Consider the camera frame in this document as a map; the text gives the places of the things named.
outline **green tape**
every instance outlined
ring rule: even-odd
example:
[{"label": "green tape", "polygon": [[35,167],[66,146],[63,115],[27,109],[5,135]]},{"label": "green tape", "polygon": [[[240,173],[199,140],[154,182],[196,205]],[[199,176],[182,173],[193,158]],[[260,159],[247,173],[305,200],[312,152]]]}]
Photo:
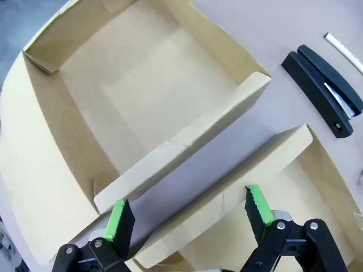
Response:
[{"label": "green tape", "polygon": [[120,220],[121,220],[121,214],[123,213],[123,209],[125,207],[125,201],[124,200],[118,200],[116,201],[111,216],[109,218],[107,228],[104,234],[104,238],[109,242],[113,243],[113,238],[116,235],[116,231],[119,227]]},{"label": "green tape", "polygon": [[267,204],[265,197],[258,185],[249,185],[248,188],[254,197],[256,206],[261,215],[262,221],[266,226],[270,226],[275,221],[275,216],[271,212],[270,207]]}]

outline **tabletop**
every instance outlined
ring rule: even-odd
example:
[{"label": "tabletop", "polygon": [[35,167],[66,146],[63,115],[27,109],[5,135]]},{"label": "tabletop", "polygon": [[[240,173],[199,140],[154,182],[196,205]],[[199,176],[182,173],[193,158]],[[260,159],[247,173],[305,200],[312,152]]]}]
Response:
[{"label": "tabletop", "polygon": [[[359,180],[363,170],[363,115],[351,119],[354,130],[351,136],[335,138],[309,99],[281,67],[290,51],[306,44],[363,97],[363,75],[323,38],[326,32],[332,33],[363,59],[363,2],[196,0],[196,6],[234,36],[269,71],[272,81],[251,110],[145,194],[131,200],[136,217],[132,243],[146,237],[197,198],[272,135],[302,123],[312,127],[363,210],[363,181]],[[20,254],[32,271],[51,271],[52,262],[41,266],[33,259],[8,204],[5,187],[0,182],[2,219]],[[83,246],[93,230],[106,226],[108,218],[109,214],[105,214],[72,242]]]}]

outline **white table surface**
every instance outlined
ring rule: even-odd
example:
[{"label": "white table surface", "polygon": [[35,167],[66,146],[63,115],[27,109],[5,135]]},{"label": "white table surface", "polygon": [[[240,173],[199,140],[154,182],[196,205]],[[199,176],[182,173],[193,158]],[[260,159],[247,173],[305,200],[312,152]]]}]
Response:
[{"label": "white table surface", "polygon": [[[323,38],[326,32],[331,32],[363,60],[363,1],[196,0],[196,6],[242,43],[270,72],[272,81],[250,111],[131,202],[136,217],[132,242],[146,236],[195,199],[272,135],[304,122],[322,141],[363,210],[363,185],[357,181],[363,169],[363,115],[351,120],[354,132],[350,137],[336,139],[305,94],[280,66],[290,51],[306,44],[363,97],[363,75]],[[33,259],[9,207],[2,181],[0,214],[29,268],[51,271],[52,262],[41,266]],[[73,242],[83,246],[91,231],[106,226],[108,217],[109,214],[101,217]]]}]

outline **stapler metal magazine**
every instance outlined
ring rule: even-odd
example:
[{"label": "stapler metal magazine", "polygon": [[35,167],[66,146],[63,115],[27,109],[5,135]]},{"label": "stapler metal magazine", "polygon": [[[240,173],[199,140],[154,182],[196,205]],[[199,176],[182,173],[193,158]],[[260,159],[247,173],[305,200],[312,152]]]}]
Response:
[{"label": "stapler metal magazine", "polygon": [[353,133],[349,120],[362,113],[363,101],[349,83],[306,45],[290,52],[282,63],[310,99],[336,138]]}]

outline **cardboard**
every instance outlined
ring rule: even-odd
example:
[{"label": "cardboard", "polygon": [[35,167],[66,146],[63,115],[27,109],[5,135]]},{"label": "cardboard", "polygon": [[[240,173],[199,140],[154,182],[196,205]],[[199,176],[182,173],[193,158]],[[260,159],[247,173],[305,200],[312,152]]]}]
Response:
[{"label": "cardboard", "polygon": [[[361,212],[306,125],[273,137],[158,229],[127,264],[137,264],[143,272],[158,271],[164,263],[160,259],[181,254],[178,265],[185,264],[181,271],[211,267],[239,271],[257,247],[244,210],[247,184],[259,184],[270,208],[288,211],[298,224],[323,219],[347,267],[358,269],[363,260],[363,231],[357,219]],[[298,272],[301,267],[294,258],[284,257],[276,271]]]},{"label": "cardboard", "polygon": [[0,100],[1,171],[35,259],[170,173],[269,80],[192,1],[68,2],[18,55]]}]

